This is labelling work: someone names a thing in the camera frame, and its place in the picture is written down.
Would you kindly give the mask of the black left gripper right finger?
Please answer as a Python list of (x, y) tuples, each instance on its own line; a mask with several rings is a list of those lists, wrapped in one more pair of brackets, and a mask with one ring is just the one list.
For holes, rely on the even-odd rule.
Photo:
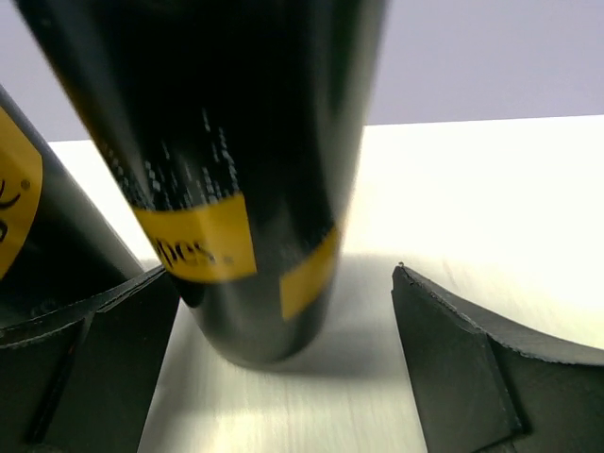
[(602, 451), (602, 350), (523, 326), (403, 264), (392, 298), (428, 451)]

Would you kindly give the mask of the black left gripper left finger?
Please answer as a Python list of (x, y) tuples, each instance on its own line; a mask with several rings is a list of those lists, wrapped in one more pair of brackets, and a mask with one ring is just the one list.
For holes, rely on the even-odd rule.
[(2, 327), (2, 451), (137, 451), (178, 304), (158, 266)]

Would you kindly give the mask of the black yellow soda can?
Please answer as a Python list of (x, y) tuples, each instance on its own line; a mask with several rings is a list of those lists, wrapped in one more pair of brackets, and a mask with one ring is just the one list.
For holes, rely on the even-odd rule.
[(8, 92), (1, 92), (1, 325), (100, 294), (143, 271)]

